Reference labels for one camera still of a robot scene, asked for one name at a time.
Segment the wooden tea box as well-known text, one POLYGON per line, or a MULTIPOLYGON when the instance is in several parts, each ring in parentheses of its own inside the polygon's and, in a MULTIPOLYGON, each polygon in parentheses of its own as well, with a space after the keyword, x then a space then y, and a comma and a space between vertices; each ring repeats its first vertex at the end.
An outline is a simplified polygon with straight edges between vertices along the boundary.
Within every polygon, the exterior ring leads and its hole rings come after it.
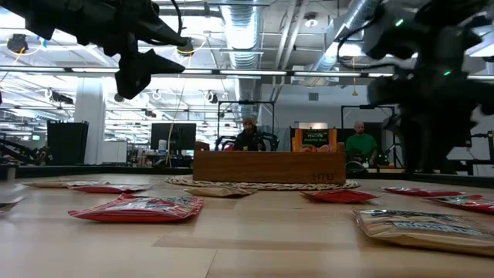
POLYGON ((196 151, 197 181, 338 184, 347 180, 343 152, 196 151))

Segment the white column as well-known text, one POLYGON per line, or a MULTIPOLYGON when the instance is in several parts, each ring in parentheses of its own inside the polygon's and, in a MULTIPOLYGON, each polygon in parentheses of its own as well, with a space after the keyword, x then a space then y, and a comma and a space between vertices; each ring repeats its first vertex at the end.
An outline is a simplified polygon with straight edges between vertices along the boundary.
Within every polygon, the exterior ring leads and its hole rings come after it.
POLYGON ((87 122, 85 164, 102 164, 107 93, 103 78, 79 77, 76 89, 75 122, 87 122))

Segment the grey bin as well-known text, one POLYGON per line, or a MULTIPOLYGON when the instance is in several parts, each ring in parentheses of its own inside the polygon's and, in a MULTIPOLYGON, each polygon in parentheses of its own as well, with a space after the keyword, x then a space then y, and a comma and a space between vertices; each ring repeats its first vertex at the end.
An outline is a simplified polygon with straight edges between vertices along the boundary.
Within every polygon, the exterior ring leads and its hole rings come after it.
POLYGON ((14 181, 18 167, 13 163, 0 163, 0 181, 14 181))

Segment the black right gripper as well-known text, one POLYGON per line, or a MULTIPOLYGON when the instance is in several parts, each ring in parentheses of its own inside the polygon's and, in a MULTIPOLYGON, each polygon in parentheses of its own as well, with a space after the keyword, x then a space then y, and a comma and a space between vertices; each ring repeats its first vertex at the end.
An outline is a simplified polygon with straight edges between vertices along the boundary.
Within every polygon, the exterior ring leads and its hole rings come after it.
POLYGON ((432 172, 477 125, 476 108, 494 114, 494 83, 472 80, 462 71, 402 70, 371 81, 368 103, 397 107, 384 128, 401 142, 405 171, 432 172))

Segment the long ceiling light bar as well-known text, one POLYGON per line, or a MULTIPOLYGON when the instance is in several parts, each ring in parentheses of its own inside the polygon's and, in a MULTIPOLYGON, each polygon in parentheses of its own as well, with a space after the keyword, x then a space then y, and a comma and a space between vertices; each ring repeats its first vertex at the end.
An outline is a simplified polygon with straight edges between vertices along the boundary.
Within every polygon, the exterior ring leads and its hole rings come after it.
MULTIPOLYGON (((0 72, 13 73, 46 73, 46 74, 93 74, 109 75, 118 71, 118 68, 107 67, 54 67, 54 66, 0 66, 0 72)), ((187 76, 295 76, 295 77, 338 77, 338 78, 366 78, 392 76, 391 73, 365 73, 365 72, 309 72, 286 70, 243 70, 243 69, 186 69, 180 75, 187 76)))

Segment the person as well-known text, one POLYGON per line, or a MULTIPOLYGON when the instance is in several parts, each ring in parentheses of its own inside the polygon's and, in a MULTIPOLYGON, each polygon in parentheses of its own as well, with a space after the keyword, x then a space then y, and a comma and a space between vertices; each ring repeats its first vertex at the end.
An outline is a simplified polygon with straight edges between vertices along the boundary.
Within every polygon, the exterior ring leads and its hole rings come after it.
POLYGON ((260 138, 255 121, 246 118, 242 122, 243 131, 238 134, 234 142, 234 151, 266 151, 266 145, 260 138))
POLYGON ((365 133, 364 123, 356 121, 354 124, 355 134, 348 137, 345 142, 345 151, 358 161, 368 161, 373 165, 377 157, 377 142, 365 133))

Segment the slanted silver ventilation duct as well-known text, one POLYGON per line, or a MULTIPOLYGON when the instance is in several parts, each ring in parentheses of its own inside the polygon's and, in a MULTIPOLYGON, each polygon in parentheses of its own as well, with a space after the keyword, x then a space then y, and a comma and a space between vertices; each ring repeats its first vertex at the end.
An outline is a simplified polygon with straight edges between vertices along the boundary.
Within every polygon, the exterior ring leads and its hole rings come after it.
POLYGON ((310 71, 330 71, 337 63, 338 39, 343 37, 347 32, 361 27, 374 14, 381 1, 351 0, 347 11, 330 21, 325 35, 328 47, 312 65, 310 71))

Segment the black metal frame rig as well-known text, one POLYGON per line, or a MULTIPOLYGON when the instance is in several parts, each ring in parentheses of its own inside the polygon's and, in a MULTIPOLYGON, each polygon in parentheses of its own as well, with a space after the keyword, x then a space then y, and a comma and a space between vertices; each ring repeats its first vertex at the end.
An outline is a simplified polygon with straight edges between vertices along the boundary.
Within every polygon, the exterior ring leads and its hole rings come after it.
POLYGON ((371 135, 377 142, 377 157, 374 164, 368 164, 368 161, 358 161, 352 158, 346 151, 347 162, 362 164, 365 168, 392 168, 397 161, 396 158, 396 139, 394 135, 389 135, 382 127, 383 120, 395 114, 392 106, 372 107, 370 105, 343 105, 340 108, 340 139, 345 142, 348 137, 355 134, 354 124, 356 121, 364 123, 365 133, 371 135))
POLYGON ((275 102, 274 101, 259 101, 259 100, 220 100, 217 103, 217 111, 216 111, 216 124, 217 124, 217 138, 215 141, 215 150, 218 150, 218 146, 222 142, 224 136, 219 135, 219 128, 220 128, 220 120, 225 116, 225 113, 233 113, 232 110, 230 110, 230 106, 236 104, 238 107, 241 106, 263 106, 263 105, 270 105, 271 108, 267 108, 267 111, 271 114, 272 118, 272 123, 271 123, 271 131, 270 132, 265 132, 265 131, 256 131, 252 135, 252 139, 254 141, 257 141, 260 143, 261 141, 268 141, 269 142, 269 150, 270 151, 277 151, 279 147, 279 138, 275 134, 275 127, 278 124, 276 115, 275 115, 275 102))

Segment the black cabinet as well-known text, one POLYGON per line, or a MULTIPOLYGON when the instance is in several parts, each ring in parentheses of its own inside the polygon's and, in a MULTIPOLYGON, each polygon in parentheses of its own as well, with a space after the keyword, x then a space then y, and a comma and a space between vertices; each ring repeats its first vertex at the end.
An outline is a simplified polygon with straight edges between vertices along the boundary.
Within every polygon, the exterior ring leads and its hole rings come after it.
POLYGON ((48 122, 47 146, 53 165, 78 165, 84 163, 89 123, 48 122))

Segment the black computer monitor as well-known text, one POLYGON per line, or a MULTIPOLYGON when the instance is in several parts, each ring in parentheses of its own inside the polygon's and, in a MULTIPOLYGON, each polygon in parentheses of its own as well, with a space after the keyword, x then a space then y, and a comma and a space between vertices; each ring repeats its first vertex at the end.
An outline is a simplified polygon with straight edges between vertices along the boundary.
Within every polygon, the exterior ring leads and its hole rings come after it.
POLYGON ((151 125, 151 149, 159 148, 159 140, 170 142, 171 150, 194 150, 196 142, 196 124, 166 124, 151 125))

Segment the beige tea packet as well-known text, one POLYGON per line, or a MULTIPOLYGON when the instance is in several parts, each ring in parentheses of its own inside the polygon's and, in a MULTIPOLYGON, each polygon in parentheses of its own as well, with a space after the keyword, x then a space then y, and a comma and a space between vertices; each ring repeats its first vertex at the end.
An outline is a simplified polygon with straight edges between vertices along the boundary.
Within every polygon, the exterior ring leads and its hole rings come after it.
POLYGON ((31 181, 22 185, 35 188, 69 188, 74 186, 109 185, 108 181, 31 181))
POLYGON ((358 227, 381 242, 494 257, 494 231, 460 215, 390 209, 354 209, 358 227))
POLYGON ((255 189, 242 188, 187 188, 184 191, 194 196, 215 198, 241 198, 257 192, 255 189))

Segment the round woven placemat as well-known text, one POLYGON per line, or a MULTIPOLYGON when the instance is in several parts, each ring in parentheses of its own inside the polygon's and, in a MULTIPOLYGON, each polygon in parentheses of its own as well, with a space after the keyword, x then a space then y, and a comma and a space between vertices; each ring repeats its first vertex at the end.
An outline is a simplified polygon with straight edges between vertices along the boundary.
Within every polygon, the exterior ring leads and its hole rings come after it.
POLYGON ((165 178, 165 181, 173 185, 182 185, 197 188, 242 188, 263 191, 324 191, 337 189, 359 188, 360 183, 355 180, 346 180, 340 184, 301 184, 301 183, 259 183, 259 182, 234 182, 234 181, 199 181, 194 180, 191 175, 176 175, 165 178))

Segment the white cabinet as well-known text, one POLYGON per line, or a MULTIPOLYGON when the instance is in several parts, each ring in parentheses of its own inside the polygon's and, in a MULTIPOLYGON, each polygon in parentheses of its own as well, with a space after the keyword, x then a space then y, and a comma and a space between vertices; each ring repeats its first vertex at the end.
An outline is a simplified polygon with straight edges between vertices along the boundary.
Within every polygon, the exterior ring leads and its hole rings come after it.
POLYGON ((125 164, 127 162, 127 142, 104 141, 102 150, 102 162, 125 164))

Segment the red tea packet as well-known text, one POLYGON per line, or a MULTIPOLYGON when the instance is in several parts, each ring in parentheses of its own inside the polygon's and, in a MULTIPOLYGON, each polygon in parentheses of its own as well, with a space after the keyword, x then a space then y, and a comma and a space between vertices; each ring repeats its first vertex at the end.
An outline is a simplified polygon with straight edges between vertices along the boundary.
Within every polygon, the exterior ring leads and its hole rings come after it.
POLYGON ((463 195, 463 192, 454 192, 447 190, 428 190, 424 188, 384 187, 381 189, 386 192, 390 192, 394 194, 417 196, 424 198, 463 195))
POLYGON ((100 193, 100 194, 122 194, 142 192, 152 188, 152 185, 80 185, 69 186, 69 189, 85 192, 85 193, 100 193))
POLYGON ((158 198, 121 194, 112 202, 68 211, 68 214, 96 222, 162 223, 194 218, 203 205, 204 199, 194 196, 158 198))
POLYGON ((494 200, 482 195, 437 196, 427 197, 427 200, 457 209, 494 215, 494 200))
POLYGON ((361 203, 377 199, 377 195, 350 189, 338 189, 319 192, 302 192, 302 196, 311 200, 330 203, 361 203))

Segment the round silver ventilation duct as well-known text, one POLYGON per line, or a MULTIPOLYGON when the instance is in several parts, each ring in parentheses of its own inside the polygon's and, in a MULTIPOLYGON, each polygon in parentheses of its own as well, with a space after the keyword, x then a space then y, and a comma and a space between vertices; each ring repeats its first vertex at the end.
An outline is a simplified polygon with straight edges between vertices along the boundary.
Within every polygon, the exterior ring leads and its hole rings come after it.
POLYGON ((254 5, 223 5, 222 17, 225 20, 225 38, 232 68, 254 70, 259 65, 261 8, 254 5))

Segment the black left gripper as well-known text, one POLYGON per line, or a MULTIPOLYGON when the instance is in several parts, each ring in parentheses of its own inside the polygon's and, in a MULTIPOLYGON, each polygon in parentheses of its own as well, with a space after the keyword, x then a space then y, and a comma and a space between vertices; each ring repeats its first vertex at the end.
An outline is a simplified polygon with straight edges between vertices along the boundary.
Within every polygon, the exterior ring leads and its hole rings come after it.
POLYGON ((115 73, 117 94, 135 98, 151 82, 153 74, 182 73, 184 66, 156 54, 142 53, 138 38, 158 45, 185 46, 186 38, 158 18, 159 6, 151 0, 83 0, 83 14, 94 34, 90 41, 107 56, 120 55, 115 73))

